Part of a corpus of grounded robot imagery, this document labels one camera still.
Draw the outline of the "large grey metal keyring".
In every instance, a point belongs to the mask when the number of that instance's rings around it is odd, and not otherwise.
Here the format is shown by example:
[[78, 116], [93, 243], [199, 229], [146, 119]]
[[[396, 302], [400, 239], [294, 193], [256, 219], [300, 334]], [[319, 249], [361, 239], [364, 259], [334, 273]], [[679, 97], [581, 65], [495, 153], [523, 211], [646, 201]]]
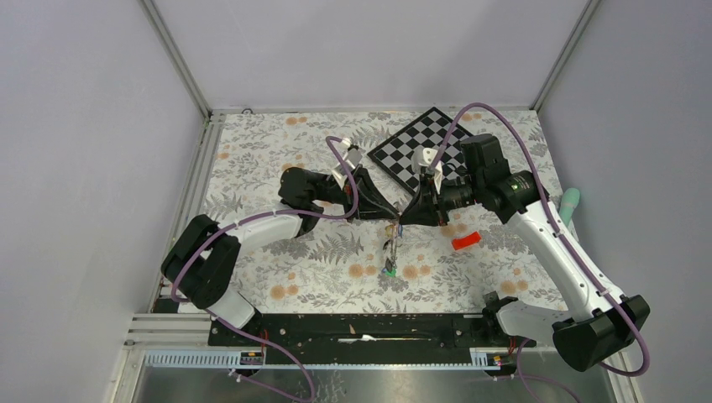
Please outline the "large grey metal keyring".
[[399, 245], [400, 238], [393, 237], [393, 226], [395, 224], [399, 224], [399, 223], [396, 222], [396, 223], [389, 224], [385, 228], [386, 241], [383, 246], [383, 250], [385, 252], [384, 272], [386, 270], [392, 270], [392, 269], [397, 270], [396, 260], [397, 260], [397, 251], [398, 251], [398, 245]]

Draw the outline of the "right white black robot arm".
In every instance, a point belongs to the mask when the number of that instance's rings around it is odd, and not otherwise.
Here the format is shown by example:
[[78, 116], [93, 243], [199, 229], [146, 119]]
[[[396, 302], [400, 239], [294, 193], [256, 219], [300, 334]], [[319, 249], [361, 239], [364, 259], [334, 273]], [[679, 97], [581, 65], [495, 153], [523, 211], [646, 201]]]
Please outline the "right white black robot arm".
[[627, 296], [592, 261], [563, 224], [537, 176], [511, 172], [500, 141], [486, 133], [460, 142], [464, 166], [446, 180], [435, 149], [416, 149], [419, 186], [400, 224], [443, 226], [450, 211], [481, 205], [516, 233], [536, 256], [567, 310], [529, 306], [515, 297], [487, 303], [484, 340], [501, 346], [513, 336], [551, 344], [584, 372], [630, 346], [651, 313], [643, 296]]

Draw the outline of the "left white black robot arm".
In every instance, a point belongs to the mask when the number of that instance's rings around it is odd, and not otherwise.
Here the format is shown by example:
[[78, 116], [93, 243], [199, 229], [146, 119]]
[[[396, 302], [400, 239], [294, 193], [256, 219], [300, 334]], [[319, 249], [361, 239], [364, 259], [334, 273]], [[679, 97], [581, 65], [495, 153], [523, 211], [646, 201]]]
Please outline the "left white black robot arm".
[[309, 233], [325, 216], [320, 202], [343, 207], [348, 221], [395, 221], [397, 209], [378, 191], [367, 169], [358, 165], [353, 179], [302, 168], [285, 170], [275, 212], [260, 213], [221, 228], [205, 214], [190, 220], [165, 257], [160, 271], [185, 300], [228, 323], [228, 334], [242, 345], [260, 334], [258, 310], [229, 283], [238, 258], [278, 241]]

